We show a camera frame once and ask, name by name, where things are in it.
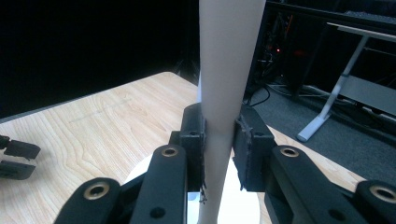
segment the dark background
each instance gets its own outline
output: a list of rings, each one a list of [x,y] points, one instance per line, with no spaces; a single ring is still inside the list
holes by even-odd
[[[390,1],[285,3],[396,16]],[[360,37],[324,21],[290,16],[264,12],[247,88],[252,80],[282,76],[294,92],[303,84],[330,91]],[[275,18],[282,21],[276,25]],[[396,52],[395,43],[381,40],[371,39],[368,47]],[[262,62],[268,55],[271,66]],[[197,83],[199,70],[198,0],[0,3],[0,119],[163,71]],[[352,70],[354,76],[391,83],[393,89],[395,72],[396,57],[372,51],[364,51]]]
[[[197,1],[2,1],[0,118],[191,67]]]

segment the standing desk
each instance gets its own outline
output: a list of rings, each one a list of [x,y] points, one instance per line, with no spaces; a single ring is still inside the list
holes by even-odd
[[[326,104],[323,106],[320,114],[317,115],[302,131],[297,134],[297,139],[306,142],[309,138],[323,125],[329,118],[332,104],[337,98],[338,94],[343,94],[353,100],[361,103],[371,105],[377,109],[381,109],[387,113],[396,116],[396,104],[392,102],[396,99],[396,90],[380,86],[378,84],[363,80],[358,77],[353,77],[349,73],[358,60],[359,55],[363,51],[369,38],[377,38],[390,42],[396,42],[396,35],[387,35],[379,32],[363,30],[355,27],[349,27],[340,24],[328,23],[337,26],[338,30],[361,35],[361,41],[353,52],[341,76],[335,83],[332,93],[330,94]]]
[[[161,73],[0,124],[0,134],[41,147],[26,180],[0,179],[1,223],[52,223],[82,183],[124,183],[136,165],[180,129],[197,87]],[[363,178],[270,128],[279,145],[295,146],[335,184],[354,190]],[[1,155],[2,159],[15,161]],[[270,223],[263,203],[261,223]]]

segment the white cardboard tube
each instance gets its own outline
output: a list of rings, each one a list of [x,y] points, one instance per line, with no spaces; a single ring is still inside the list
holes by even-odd
[[[265,0],[201,0],[205,196],[199,223],[217,223],[221,194]]]

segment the desk leg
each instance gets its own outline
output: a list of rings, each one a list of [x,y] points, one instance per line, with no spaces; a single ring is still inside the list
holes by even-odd
[[[355,52],[352,54],[346,68],[344,69],[343,74],[338,78],[337,83],[335,84],[334,88],[332,89],[332,94],[330,95],[329,99],[326,102],[326,105],[323,106],[320,114],[314,118],[306,127],[297,134],[297,139],[301,142],[306,142],[309,138],[322,126],[322,124],[329,118],[330,114],[329,111],[332,108],[332,104],[334,103],[335,99],[337,98],[338,94],[340,93],[341,89],[347,78],[349,77],[349,72],[352,69],[355,62],[358,60],[361,51],[363,50],[364,46],[367,43],[369,37],[364,35],[361,38],[361,42],[356,47]]]

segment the wooden tabletop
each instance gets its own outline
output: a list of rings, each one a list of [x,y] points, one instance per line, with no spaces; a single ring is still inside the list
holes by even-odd
[[[31,177],[0,179],[1,223],[52,223],[82,183],[101,176],[122,184],[140,161],[167,144],[172,131],[180,130],[183,109],[195,102],[196,92],[181,77],[161,73],[0,124],[0,134],[41,147],[34,161],[22,160],[36,165]],[[332,182],[354,190],[363,180],[271,131],[279,145],[304,150]],[[262,221],[268,221],[265,209]]]

